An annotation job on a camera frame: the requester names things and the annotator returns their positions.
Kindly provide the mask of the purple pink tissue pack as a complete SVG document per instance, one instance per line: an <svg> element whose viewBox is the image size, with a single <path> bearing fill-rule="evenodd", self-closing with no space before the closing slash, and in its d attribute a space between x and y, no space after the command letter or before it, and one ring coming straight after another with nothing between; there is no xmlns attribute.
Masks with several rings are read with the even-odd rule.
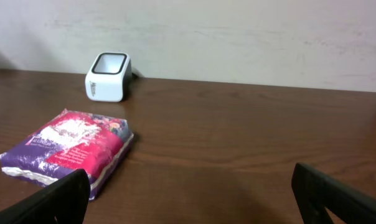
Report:
<svg viewBox="0 0 376 224"><path fill-rule="evenodd" d="M8 176L46 187L83 169L94 200L126 153L134 134L125 119L63 110L7 152L0 154Z"/></svg>

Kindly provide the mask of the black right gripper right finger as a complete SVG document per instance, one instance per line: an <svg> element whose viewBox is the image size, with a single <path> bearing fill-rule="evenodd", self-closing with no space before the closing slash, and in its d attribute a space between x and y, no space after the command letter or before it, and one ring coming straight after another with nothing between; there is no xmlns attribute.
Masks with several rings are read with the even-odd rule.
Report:
<svg viewBox="0 0 376 224"><path fill-rule="evenodd" d="M376 199L299 162L291 179L305 224L332 223L332 212L345 223L376 223Z"/></svg>

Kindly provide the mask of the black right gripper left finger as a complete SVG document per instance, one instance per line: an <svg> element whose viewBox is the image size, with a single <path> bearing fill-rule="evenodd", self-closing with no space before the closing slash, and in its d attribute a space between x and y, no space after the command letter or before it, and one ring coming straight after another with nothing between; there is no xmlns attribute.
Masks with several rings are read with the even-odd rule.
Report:
<svg viewBox="0 0 376 224"><path fill-rule="evenodd" d="M90 196L87 173L77 169L30 197L0 211L0 223L82 224Z"/></svg>

